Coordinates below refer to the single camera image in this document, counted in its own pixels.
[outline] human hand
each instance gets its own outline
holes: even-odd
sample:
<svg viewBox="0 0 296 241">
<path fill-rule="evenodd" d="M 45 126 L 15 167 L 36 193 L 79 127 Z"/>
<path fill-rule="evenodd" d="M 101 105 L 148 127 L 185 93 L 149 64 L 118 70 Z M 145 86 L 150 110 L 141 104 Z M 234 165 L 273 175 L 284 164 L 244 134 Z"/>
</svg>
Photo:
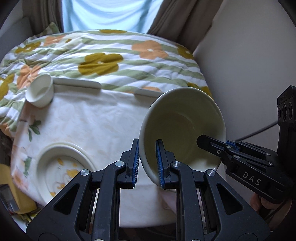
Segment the human hand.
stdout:
<svg viewBox="0 0 296 241">
<path fill-rule="evenodd" d="M 266 199 L 259 197 L 258 194 L 254 193 L 250 200 L 251 207 L 259 213 L 260 208 L 263 206 L 267 209 L 275 210 L 280 204 L 273 204 Z M 287 213 L 290 211 L 292 200 L 288 200 L 279 211 L 277 211 L 272 218 L 267 220 L 270 230 L 274 230 L 283 221 Z"/>
</svg>

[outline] black gripper frame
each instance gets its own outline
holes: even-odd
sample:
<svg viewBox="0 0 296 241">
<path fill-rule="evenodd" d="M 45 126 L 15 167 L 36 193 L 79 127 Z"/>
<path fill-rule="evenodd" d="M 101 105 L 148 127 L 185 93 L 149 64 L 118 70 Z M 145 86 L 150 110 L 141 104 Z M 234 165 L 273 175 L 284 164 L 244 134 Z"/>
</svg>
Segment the black gripper frame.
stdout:
<svg viewBox="0 0 296 241">
<path fill-rule="evenodd" d="M 104 170 L 77 174 L 29 223 L 33 241 L 113 241 L 119 234 L 120 189 L 132 189 L 139 164 L 139 140 L 122 153 L 120 161 Z M 90 234 L 90 221 L 99 188 Z"/>
<path fill-rule="evenodd" d="M 262 241 L 270 235 L 266 222 L 214 170 L 199 172 L 178 162 L 156 141 L 156 156 L 161 161 L 163 189 L 177 192 L 177 231 L 179 241 Z M 205 214 L 204 234 L 199 189 Z"/>
<path fill-rule="evenodd" d="M 219 156 L 226 174 L 267 201 L 279 204 L 294 199 L 294 181 L 285 172 L 275 151 L 247 142 L 218 141 L 202 135 L 197 145 Z"/>
</svg>

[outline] black cable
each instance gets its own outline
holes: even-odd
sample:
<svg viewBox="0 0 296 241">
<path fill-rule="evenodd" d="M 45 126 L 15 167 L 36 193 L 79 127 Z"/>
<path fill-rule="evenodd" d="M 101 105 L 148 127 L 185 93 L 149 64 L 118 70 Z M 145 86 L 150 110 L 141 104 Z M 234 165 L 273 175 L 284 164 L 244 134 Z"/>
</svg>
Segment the black cable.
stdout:
<svg viewBox="0 0 296 241">
<path fill-rule="evenodd" d="M 265 217 L 265 221 L 268 220 L 269 218 L 271 218 L 273 215 L 275 215 L 286 203 L 287 203 L 288 199 L 285 199 L 281 205 L 279 205 L 279 207 L 277 209 L 275 209 L 272 213 L 270 213 L 269 215 L 267 215 Z"/>
<path fill-rule="evenodd" d="M 263 132 L 263 131 L 266 131 L 266 130 L 268 130 L 269 128 L 271 128 L 271 127 L 277 125 L 277 123 L 278 123 L 278 122 L 275 121 L 275 122 L 271 123 L 270 125 L 268 125 L 268 126 L 262 128 L 262 129 L 260 129 L 260 130 L 258 130 L 258 131 L 256 131 L 256 132 L 254 132 L 254 133 L 251 133 L 251 134 L 249 134 L 249 135 L 247 135 L 247 136 L 244 136 L 244 137 L 241 137 L 241 138 L 239 138 L 239 139 L 236 139 L 235 141 L 242 141 L 242 140 L 247 139 L 247 138 L 249 138 L 249 137 L 255 136 L 255 135 L 257 135 L 257 134 L 259 134 L 259 133 L 261 133 L 261 132 Z"/>
</svg>

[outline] finger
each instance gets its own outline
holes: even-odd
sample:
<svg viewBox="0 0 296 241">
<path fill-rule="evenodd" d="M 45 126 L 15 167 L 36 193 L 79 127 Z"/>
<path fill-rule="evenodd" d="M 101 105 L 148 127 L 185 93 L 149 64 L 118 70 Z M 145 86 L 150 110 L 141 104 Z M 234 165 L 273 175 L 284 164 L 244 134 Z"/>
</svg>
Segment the finger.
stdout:
<svg viewBox="0 0 296 241">
<path fill-rule="evenodd" d="M 292 200 L 288 200 L 287 203 L 272 217 L 268 226 L 270 230 L 274 230 L 283 221 L 288 212 L 290 211 Z"/>
<path fill-rule="evenodd" d="M 273 204 L 264 198 L 261 198 L 262 205 L 267 209 L 277 209 L 281 204 Z"/>
<path fill-rule="evenodd" d="M 258 194 L 254 193 L 252 195 L 252 197 L 250 199 L 250 205 L 256 212 L 261 208 L 262 204 L 260 202 Z"/>
</svg>

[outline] white plate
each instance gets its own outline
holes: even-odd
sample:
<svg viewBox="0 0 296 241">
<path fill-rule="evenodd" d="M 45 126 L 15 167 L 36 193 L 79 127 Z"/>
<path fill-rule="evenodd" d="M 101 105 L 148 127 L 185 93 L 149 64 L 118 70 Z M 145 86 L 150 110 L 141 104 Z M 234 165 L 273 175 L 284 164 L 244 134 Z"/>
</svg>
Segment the white plate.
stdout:
<svg viewBox="0 0 296 241">
<path fill-rule="evenodd" d="M 36 158 L 34 175 L 38 192 L 49 203 L 81 170 L 95 171 L 87 154 L 71 143 L 54 143 Z"/>
</svg>

